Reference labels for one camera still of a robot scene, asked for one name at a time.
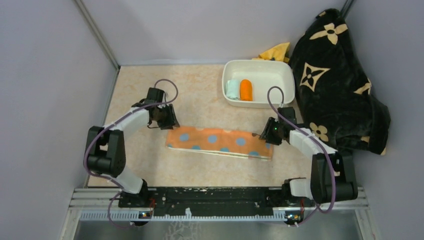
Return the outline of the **orange polka dot towel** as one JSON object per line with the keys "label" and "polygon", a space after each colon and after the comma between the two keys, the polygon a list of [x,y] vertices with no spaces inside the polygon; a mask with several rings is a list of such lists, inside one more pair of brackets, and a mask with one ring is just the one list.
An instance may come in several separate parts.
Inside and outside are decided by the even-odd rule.
{"label": "orange polka dot towel", "polygon": [[256,133],[181,126],[170,130],[165,145],[174,150],[270,161],[274,149]]}

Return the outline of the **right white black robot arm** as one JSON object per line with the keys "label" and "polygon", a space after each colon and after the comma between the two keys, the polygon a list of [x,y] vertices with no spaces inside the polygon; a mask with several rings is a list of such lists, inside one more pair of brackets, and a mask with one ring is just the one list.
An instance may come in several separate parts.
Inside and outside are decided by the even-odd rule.
{"label": "right white black robot arm", "polygon": [[292,107],[277,108],[277,117],[269,117],[259,138],[267,145],[287,142],[311,160],[309,177],[284,181],[281,199],[287,206],[295,206],[301,198],[330,204],[358,197],[352,154],[326,145],[304,124],[299,124]]}

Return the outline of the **light mint green towel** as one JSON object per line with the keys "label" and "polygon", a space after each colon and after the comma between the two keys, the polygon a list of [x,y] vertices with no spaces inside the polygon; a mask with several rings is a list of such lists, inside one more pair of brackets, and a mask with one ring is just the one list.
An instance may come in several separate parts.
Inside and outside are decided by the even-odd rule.
{"label": "light mint green towel", "polygon": [[240,84],[239,79],[231,79],[226,82],[226,92],[225,95],[230,100],[239,101],[240,100]]}

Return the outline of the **plain bright orange towel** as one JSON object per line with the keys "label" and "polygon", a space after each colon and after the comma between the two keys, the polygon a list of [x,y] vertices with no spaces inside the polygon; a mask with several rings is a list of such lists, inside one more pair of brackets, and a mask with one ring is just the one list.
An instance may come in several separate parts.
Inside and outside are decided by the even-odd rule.
{"label": "plain bright orange towel", "polygon": [[239,94],[241,101],[251,102],[253,101],[253,86],[248,79],[243,79],[240,82]]}

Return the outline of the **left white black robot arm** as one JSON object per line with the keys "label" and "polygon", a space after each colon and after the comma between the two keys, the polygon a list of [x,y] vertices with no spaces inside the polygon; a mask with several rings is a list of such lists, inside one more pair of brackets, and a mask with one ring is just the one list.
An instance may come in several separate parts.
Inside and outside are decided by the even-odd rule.
{"label": "left white black robot arm", "polygon": [[150,128],[152,123],[161,130],[172,130],[180,125],[166,93],[151,87],[146,98],[133,104],[129,111],[109,125],[93,126],[88,130],[83,165],[94,177],[110,180],[130,194],[138,207],[149,203],[147,182],[136,176],[126,164],[125,143],[139,129]]}

